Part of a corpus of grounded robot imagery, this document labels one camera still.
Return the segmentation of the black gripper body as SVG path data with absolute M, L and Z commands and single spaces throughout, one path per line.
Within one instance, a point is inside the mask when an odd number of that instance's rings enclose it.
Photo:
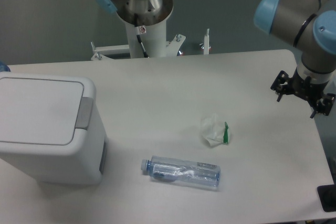
M 289 94 L 293 94 L 309 103 L 310 106 L 316 106 L 322 98 L 324 83 L 313 83 L 312 78 L 307 76 L 305 79 L 300 77 L 295 70 L 292 78 L 288 82 Z

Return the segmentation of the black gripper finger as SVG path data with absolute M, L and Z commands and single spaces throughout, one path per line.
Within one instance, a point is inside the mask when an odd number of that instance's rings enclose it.
M 291 78 L 283 70 L 278 73 L 270 89 L 276 93 L 277 102 L 280 102 L 283 95 L 294 94 L 294 89 L 291 85 Z
M 323 94 L 319 99 L 310 99 L 309 105 L 312 108 L 312 114 L 310 115 L 311 119 L 313 119 L 316 114 L 328 116 L 333 107 L 333 93 Z

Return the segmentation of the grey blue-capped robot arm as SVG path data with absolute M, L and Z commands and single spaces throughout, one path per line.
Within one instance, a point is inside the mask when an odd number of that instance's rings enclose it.
M 166 39 L 166 21 L 173 0 L 95 0 L 117 14 L 127 30 L 132 58 L 175 57 L 185 40 Z M 321 12 L 328 0 L 262 0 L 254 24 L 302 52 L 293 76 L 281 71 L 271 89 L 278 98 L 295 95 L 309 103 L 313 114 L 329 115 L 335 94 L 325 88 L 335 73 L 335 11 Z

